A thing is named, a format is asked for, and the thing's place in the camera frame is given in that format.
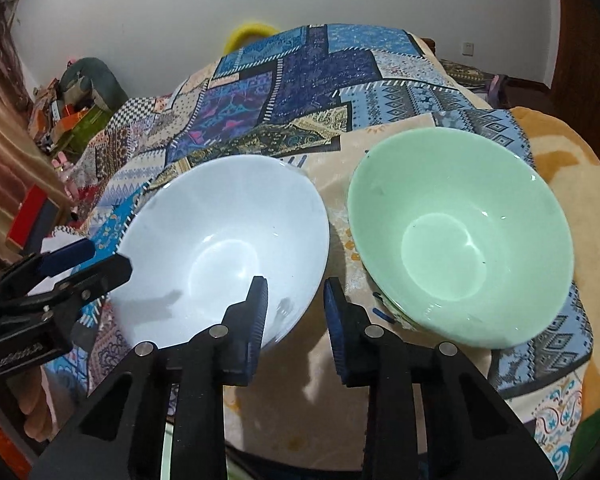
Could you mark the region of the left hand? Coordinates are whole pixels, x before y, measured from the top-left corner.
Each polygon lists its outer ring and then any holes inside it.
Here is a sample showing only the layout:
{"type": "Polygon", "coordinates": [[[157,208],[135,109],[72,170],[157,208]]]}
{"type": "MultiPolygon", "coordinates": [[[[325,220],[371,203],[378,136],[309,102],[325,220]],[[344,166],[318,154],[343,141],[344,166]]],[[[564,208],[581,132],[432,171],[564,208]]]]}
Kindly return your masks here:
{"type": "Polygon", "coordinates": [[[53,419],[43,386],[41,367],[29,368],[7,381],[26,420],[24,433],[36,442],[47,440],[53,431],[53,419]]]}

